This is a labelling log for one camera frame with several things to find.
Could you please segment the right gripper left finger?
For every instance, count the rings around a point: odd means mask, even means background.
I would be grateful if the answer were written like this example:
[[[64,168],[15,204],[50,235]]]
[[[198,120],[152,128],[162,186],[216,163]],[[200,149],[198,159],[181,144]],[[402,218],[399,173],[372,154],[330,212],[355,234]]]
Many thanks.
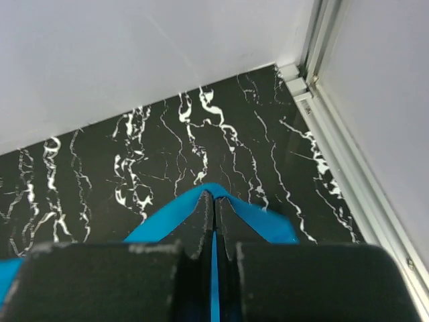
[[[177,276],[177,320],[210,321],[213,199],[203,191],[180,225],[183,252]]]

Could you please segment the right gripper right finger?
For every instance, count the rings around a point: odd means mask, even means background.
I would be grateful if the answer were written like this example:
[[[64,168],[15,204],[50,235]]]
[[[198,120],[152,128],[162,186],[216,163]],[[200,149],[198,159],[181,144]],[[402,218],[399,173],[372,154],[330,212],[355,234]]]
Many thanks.
[[[237,265],[236,224],[239,217],[226,197],[214,202],[221,321],[242,321],[241,283]]]

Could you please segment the blue t shirt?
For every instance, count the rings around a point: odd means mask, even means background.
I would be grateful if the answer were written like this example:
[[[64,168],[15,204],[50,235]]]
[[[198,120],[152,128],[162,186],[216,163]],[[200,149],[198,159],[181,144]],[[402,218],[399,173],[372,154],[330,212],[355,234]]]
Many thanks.
[[[215,200],[226,197],[239,217],[237,242],[297,244],[281,215],[204,184],[180,195],[122,242],[42,243],[24,258],[1,262],[2,321],[178,321],[179,227],[203,191],[213,199],[210,321],[220,321]]]

